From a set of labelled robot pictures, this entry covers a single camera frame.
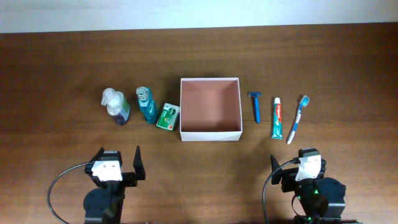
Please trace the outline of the blue white toothbrush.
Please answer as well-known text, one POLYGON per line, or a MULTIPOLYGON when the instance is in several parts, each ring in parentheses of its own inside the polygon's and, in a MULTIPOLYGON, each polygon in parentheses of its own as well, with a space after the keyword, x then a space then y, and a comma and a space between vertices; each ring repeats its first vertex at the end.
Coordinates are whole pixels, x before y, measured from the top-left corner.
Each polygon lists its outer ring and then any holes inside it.
POLYGON ((299 101, 298 107, 297 107, 297 114, 295 117, 295 121, 292 125, 292 130, 289 133, 289 136, 287 138, 287 144, 291 144, 292 141, 294 140, 295 134, 297 132, 297 127, 299 124, 299 121, 301 119, 302 116, 302 108, 306 107, 309 104, 310 98, 307 95, 303 95, 303 97, 301 98, 301 100, 299 101))

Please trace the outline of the teal mouthwash bottle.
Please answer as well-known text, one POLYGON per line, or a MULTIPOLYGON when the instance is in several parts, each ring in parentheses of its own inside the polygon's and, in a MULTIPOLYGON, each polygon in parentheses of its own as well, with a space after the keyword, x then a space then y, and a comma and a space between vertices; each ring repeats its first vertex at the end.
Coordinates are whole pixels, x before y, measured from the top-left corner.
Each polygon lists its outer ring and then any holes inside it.
POLYGON ((156 103, 148 87, 140 86, 136 90, 138 105, 149 124, 154 124, 157 119, 156 103))

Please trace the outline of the green soap bar box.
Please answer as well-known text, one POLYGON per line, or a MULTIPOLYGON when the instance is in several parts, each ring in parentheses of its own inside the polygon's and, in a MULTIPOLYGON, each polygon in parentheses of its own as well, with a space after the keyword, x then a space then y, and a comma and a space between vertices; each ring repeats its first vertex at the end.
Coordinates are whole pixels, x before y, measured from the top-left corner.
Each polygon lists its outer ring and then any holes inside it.
POLYGON ((162 112, 156 123, 156 126, 160 129, 173 131, 177 123, 177 118, 180 113, 180 107, 172 105, 170 103, 165 103, 162 108, 162 112))

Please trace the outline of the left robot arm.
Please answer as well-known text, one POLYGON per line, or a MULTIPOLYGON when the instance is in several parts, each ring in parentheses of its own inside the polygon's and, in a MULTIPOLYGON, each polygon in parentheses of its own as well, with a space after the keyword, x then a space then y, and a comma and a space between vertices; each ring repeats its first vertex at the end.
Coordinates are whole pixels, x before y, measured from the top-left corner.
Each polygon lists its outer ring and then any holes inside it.
POLYGON ((85 166, 85 173, 96 185, 83 200, 84 222, 87 224, 115 224, 121 222, 125 189, 136 187, 146 179, 141 150, 136 148, 132 172, 121 170, 123 160, 119 151, 101 148, 85 166))

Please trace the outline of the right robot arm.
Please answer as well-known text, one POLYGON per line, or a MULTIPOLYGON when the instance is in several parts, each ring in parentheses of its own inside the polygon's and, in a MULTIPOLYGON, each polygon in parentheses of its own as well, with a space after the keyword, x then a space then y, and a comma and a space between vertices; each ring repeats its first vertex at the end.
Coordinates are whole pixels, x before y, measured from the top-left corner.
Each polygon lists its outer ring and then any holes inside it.
POLYGON ((279 164, 270 156, 272 172, 267 178, 272 185, 281 185, 283 193, 293 192, 304 214, 295 214, 294 223, 341 223, 346 186, 325 177, 326 160, 315 148, 300 149, 298 156, 279 164))

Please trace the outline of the blue disposable razor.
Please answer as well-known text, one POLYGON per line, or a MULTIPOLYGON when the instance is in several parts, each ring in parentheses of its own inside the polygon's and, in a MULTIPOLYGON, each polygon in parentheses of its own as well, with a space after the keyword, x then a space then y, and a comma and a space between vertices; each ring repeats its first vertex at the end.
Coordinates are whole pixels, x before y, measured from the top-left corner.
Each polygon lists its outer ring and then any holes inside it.
POLYGON ((261 92, 252 91, 249 92, 248 95, 252 98, 253 106, 254 106, 254 118, 256 123, 261 122, 261 115, 260 115, 260 107, 259 107, 259 97, 262 95, 261 92))

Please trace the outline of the toothpaste tube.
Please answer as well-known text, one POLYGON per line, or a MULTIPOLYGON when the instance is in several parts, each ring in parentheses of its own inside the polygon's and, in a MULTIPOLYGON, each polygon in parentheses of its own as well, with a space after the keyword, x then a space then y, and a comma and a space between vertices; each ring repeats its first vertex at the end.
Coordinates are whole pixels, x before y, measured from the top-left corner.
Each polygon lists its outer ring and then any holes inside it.
POLYGON ((272 139, 283 139, 280 98, 274 98, 274 112, 272 124, 272 139))

